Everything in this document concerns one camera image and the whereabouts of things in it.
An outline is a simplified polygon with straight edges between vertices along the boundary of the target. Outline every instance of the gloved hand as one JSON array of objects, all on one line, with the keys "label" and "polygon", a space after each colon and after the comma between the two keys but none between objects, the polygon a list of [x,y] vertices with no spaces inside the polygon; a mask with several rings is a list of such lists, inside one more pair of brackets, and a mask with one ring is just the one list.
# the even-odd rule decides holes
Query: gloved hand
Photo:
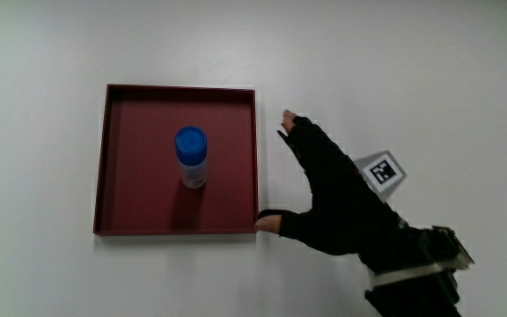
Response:
[{"label": "gloved hand", "polygon": [[349,156],[308,118],[283,113],[285,142],[305,169],[312,192],[307,212],[263,210],[254,228],[342,255],[380,243],[400,220],[367,186]]}]

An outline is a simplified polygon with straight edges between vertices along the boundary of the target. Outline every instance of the plastic bottle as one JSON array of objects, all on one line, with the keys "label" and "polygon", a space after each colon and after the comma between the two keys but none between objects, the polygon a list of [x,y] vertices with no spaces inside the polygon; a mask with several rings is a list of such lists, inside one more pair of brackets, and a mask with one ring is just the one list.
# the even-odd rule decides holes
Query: plastic bottle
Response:
[{"label": "plastic bottle", "polygon": [[194,126],[182,128],[175,136],[175,152],[181,181],[189,188],[199,188],[207,181],[207,136]]}]

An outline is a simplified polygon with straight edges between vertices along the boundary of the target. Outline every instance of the red tray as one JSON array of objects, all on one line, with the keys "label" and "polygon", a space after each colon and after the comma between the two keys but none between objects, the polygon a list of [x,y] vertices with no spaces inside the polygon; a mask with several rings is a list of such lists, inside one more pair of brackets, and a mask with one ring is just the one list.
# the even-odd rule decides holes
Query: red tray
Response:
[{"label": "red tray", "polygon": [[[180,180],[174,138],[208,138],[208,179]],[[93,232],[253,233],[258,213],[255,91],[108,85]]]}]

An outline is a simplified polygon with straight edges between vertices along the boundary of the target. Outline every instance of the white background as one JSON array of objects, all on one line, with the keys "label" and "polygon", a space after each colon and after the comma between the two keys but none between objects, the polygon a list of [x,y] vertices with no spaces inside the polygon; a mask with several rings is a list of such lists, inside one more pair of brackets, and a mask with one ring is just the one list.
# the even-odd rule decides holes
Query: white background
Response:
[{"label": "white background", "polygon": [[108,83],[255,85],[262,208],[310,207],[285,108],[391,151],[389,203],[477,262],[459,311],[507,316],[507,1],[0,1],[0,316],[378,316],[355,255],[93,235]]}]

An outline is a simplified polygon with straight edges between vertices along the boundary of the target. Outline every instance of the white strap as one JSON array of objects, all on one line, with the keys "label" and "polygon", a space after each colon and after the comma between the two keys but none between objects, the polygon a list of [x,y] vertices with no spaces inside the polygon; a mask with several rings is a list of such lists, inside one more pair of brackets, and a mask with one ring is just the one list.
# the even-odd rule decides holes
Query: white strap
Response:
[{"label": "white strap", "polygon": [[473,259],[471,259],[470,256],[468,256],[467,251],[465,251],[465,249],[462,246],[459,246],[459,253],[454,259],[450,261],[435,262],[430,265],[424,265],[410,269],[401,269],[394,272],[388,272],[378,276],[373,276],[371,284],[372,287],[374,288],[386,284],[404,281],[409,278],[440,273],[447,269],[468,269],[471,263],[474,263]]}]

